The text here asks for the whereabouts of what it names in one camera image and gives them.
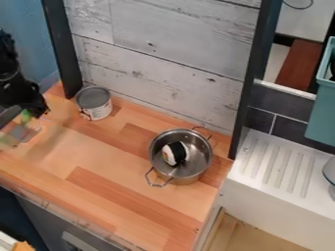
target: wooden floor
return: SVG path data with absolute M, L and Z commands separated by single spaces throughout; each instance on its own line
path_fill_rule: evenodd
M 308 251 L 309 249 L 271 235 L 222 214 L 204 251 Z

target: whitewashed wood panel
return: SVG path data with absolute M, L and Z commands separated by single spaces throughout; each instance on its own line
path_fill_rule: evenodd
M 109 0 L 65 0 L 72 33 L 114 43 Z
M 250 7 L 254 7 L 254 8 L 259 8 L 261 6 L 261 2 L 262 2 L 262 0 L 232 0 L 232 1 L 230 1 L 230 0 L 216 0 L 216 1 L 241 4 L 241 5 L 250 6 Z
M 74 36 L 84 80 L 132 101 L 231 133 L 243 83 Z
M 243 80 L 259 10 L 216 0 L 111 0 L 117 45 Z

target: metal pot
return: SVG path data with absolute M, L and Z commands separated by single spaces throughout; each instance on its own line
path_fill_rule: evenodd
M 211 135 L 206 139 L 195 128 L 192 129 L 171 129 L 158 135 L 151 142 L 149 148 L 150 161 L 152 168 L 145 174 L 147 182 L 151 186 L 164 187 L 168 183 L 190 184 L 197 181 L 212 163 L 212 147 L 209 143 Z M 182 141 L 190 151 L 190 159 L 177 167 L 172 167 L 166 163 L 162 156 L 162 148 L 169 143 Z M 153 183 L 149 179 L 149 173 L 155 170 L 159 178 L 165 183 Z

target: cabinet door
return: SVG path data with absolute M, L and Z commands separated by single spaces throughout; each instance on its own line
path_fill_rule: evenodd
M 18 198 L 50 251 L 121 251 L 116 246 L 63 219 Z

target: white dish rack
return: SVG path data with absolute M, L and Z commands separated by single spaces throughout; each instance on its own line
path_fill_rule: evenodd
M 311 250 L 335 248 L 330 154 L 250 130 L 222 188 L 227 213 Z

